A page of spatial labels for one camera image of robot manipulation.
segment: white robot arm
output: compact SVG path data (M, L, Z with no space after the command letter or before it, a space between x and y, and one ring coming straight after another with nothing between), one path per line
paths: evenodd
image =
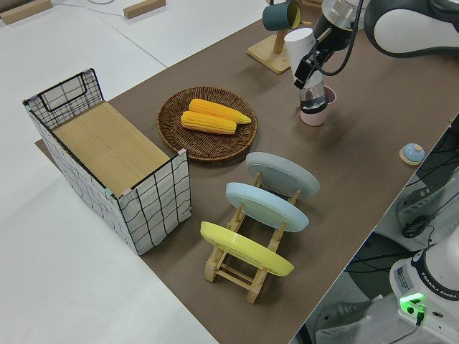
M369 41L389 56L459 54L459 0L323 0L314 27L317 42L301 60L295 85L302 89L316 70L328 76L340 73L362 28ZM322 69L335 51L346 48L340 68Z
M459 343L459 227L411 259L396 262L390 284L399 315L446 343Z

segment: wicker plate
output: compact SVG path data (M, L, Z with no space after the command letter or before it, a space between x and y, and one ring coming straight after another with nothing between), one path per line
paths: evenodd
M217 102L239 110L249 117L250 124L238 124L234 135L203 133L181 126L181 114L188 110L193 98ZM158 114L158 131L175 151L188 150L189 157L200 161L221 161L233 158L250 147L257 133L257 116L239 95L217 87L193 87L171 96Z

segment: corn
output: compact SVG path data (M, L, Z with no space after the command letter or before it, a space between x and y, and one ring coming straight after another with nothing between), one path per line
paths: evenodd
M216 102L210 102L208 100L194 98L189 103L189 110L196 113L205 113L207 115L213 115L227 120L233 120L237 124L248 124L252 120L246 115L243 115L240 111L232 109L230 107L218 104Z
M186 129L204 131L206 133L231 135L236 131L236 122L233 120L226 120L194 111L185 111L180 121L181 125Z

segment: yellow plate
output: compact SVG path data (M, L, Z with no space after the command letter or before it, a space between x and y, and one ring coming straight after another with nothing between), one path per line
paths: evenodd
M293 270L293 265L279 254L224 227L201 222L201 235L214 246L271 274L287 276Z

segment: dark blue mug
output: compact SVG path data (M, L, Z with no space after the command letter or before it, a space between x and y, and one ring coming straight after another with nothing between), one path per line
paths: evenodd
M268 31L296 29L301 22L301 8L295 0L273 4L263 10L262 22Z

